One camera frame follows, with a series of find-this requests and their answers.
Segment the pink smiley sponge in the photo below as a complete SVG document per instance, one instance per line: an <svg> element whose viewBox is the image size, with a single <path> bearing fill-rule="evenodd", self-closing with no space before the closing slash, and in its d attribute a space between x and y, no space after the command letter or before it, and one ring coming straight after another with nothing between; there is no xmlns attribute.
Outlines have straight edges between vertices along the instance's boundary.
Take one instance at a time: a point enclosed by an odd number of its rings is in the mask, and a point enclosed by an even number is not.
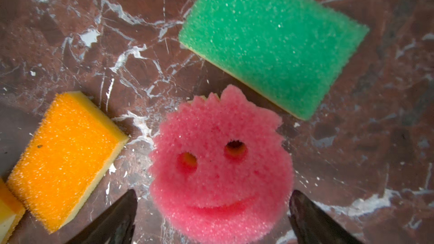
<svg viewBox="0 0 434 244"><path fill-rule="evenodd" d="M160 123L150 154L156 208L202 244L263 238L286 212L293 188L281 123L234 85L182 103Z"/></svg>

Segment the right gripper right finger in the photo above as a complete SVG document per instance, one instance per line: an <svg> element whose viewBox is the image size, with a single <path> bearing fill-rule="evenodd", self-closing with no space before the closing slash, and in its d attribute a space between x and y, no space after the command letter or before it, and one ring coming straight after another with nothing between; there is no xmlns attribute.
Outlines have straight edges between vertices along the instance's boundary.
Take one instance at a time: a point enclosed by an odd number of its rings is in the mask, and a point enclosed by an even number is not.
<svg viewBox="0 0 434 244"><path fill-rule="evenodd" d="M292 192L289 212L299 244L362 244L299 190Z"/></svg>

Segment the orange sponge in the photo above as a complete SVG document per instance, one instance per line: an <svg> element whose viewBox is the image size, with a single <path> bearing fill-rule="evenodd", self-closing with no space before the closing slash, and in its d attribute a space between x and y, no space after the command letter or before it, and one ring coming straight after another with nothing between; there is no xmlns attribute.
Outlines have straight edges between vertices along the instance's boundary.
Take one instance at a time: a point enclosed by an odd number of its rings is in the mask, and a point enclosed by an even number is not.
<svg viewBox="0 0 434 244"><path fill-rule="evenodd" d="M128 140L82 92L58 94L6 184L54 233L75 218Z"/></svg>

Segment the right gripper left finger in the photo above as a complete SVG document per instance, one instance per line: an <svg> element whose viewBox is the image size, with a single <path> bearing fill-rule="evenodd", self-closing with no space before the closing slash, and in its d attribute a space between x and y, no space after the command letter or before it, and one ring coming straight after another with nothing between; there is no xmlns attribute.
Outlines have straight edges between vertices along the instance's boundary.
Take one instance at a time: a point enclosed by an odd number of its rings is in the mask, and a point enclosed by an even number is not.
<svg viewBox="0 0 434 244"><path fill-rule="evenodd" d="M69 244L131 244L137 195L129 189L100 216L71 238Z"/></svg>

